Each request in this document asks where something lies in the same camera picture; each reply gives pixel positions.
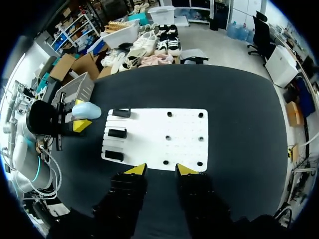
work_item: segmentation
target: desk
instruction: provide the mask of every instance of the desk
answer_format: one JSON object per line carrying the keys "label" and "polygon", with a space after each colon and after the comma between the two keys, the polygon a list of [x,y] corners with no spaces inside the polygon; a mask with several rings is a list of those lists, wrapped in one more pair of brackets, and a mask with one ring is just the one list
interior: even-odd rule
{"label": "desk", "polygon": [[[287,172],[287,136],[282,108],[271,82],[250,72],[209,65],[150,66],[97,79],[91,102],[102,109],[83,137],[64,137],[53,156],[62,170],[58,198],[92,216],[110,178],[130,166],[101,159],[107,113],[114,108],[206,109],[208,168],[232,218],[273,215]],[[148,169],[148,193],[136,238],[190,238],[174,172]]]}

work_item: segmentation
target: blue water bottle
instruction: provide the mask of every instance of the blue water bottle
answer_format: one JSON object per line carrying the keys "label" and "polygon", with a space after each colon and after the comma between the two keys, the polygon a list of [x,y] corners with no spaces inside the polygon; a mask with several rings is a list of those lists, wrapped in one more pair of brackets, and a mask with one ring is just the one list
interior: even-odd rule
{"label": "blue water bottle", "polygon": [[237,28],[236,28],[236,21],[234,21],[233,23],[228,24],[227,36],[229,36],[230,38],[236,39],[236,35],[237,35]]}
{"label": "blue water bottle", "polygon": [[250,44],[254,44],[254,35],[255,35],[255,29],[249,31],[248,37],[247,37],[247,41]]}
{"label": "blue water bottle", "polygon": [[246,28],[246,24],[239,28],[237,38],[238,40],[246,41],[249,34],[249,30]]}

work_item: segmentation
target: black and white sneaker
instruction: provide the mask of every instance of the black and white sneaker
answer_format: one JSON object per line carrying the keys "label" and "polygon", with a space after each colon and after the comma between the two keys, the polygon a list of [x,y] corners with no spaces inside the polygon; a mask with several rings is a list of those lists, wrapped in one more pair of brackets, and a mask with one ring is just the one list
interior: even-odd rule
{"label": "black and white sneaker", "polygon": [[156,36],[161,36],[164,33],[168,32],[168,26],[167,25],[159,25],[159,31],[157,32]]}
{"label": "black and white sneaker", "polygon": [[137,68],[140,64],[141,58],[145,55],[146,50],[143,48],[130,51],[126,56],[123,64],[120,65],[119,71],[127,71],[133,68]]}
{"label": "black and white sneaker", "polygon": [[178,36],[177,26],[174,24],[170,25],[168,27],[167,33],[170,35]]}
{"label": "black and white sneaker", "polygon": [[179,56],[181,54],[181,46],[180,41],[177,36],[174,35],[168,35],[168,50],[167,53],[172,56]]}
{"label": "black and white sneaker", "polygon": [[164,33],[159,37],[156,45],[155,54],[167,54],[167,35]]}

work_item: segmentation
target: sneaker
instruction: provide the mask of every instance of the sneaker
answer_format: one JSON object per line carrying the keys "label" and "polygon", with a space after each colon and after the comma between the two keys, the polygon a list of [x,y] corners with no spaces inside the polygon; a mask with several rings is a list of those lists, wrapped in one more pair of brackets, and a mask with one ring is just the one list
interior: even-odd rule
{"label": "sneaker", "polygon": [[168,54],[171,54],[172,56],[179,56],[181,54],[181,46],[180,41],[177,36],[174,35],[168,35]]}
{"label": "sneaker", "polygon": [[167,54],[167,35],[162,34],[159,37],[159,41],[157,43],[156,49],[155,49],[155,54]]}
{"label": "sneaker", "polygon": [[145,2],[143,5],[141,5],[140,13],[145,12],[148,7],[150,7],[149,3]]}
{"label": "sneaker", "polygon": [[144,33],[151,30],[151,25],[146,24],[144,26],[140,26],[138,37],[142,36]]}
{"label": "sneaker", "polygon": [[146,55],[150,56],[154,52],[157,40],[158,38],[151,31],[146,32],[133,43],[131,50],[143,48],[147,52]]}
{"label": "sneaker", "polygon": [[116,57],[121,53],[121,51],[117,49],[113,49],[107,53],[106,57],[101,60],[101,65],[106,67],[112,67]]}
{"label": "sneaker", "polygon": [[120,65],[119,71],[122,72],[137,68],[140,64],[141,58],[145,55],[146,51],[143,48],[130,51],[126,56],[124,63]]}
{"label": "sneaker", "polygon": [[159,25],[159,31],[157,33],[157,36],[161,36],[164,33],[168,32],[168,26],[167,25]]}
{"label": "sneaker", "polygon": [[178,36],[177,26],[172,24],[168,27],[168,34],[172,34],[174,36]]}
{"label": "sneaker", "polygon": [[133,13],[134,13],[134,14],[140,13],[141,6],[142,6],[142,5],[135,4],[135,5],[134,5]]}
{"label": "sneaker", "polygon": [[125,59],[125,52],[121,52],[114,60],[112,69],[111,69],[111,75],[117,73],[119,71],[120,66],[123,64]]}
{"label": "sneaker", "polygon": [[157,23],[153,23],[151,25],[151,31],[157,36],[158,32],[160,30],[160,26]]}

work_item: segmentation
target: gray plastic crate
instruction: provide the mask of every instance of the gray plastic crate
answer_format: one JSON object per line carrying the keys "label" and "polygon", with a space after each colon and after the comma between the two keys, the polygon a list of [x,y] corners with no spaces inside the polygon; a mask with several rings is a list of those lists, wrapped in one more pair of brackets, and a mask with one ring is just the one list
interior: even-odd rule
{"label": "gray plastic crate", "polygon": [[56,92],[52,105],[57,106],[62,92],[65,93],[65,103],[71,102],[75,99],[82,100],[84,102],[90,101],[93,89],[94,81],[92,81],[90,75],[85,72],[65,86],[61,87]]}

